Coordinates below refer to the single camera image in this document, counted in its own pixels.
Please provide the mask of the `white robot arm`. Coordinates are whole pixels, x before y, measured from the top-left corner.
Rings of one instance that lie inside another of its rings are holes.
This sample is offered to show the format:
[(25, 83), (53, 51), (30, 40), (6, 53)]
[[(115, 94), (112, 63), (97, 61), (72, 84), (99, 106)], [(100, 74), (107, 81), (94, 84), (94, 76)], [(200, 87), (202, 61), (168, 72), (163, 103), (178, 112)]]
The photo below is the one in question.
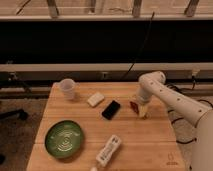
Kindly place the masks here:
[(213, 171), (213, 109), (168, 88), (165, 81), (161, 71), (142, 74), (138, 78), (136, 99), (144, 105), (154, 95), (193, 125), (197, 131), (192, 151), (192, 171)]

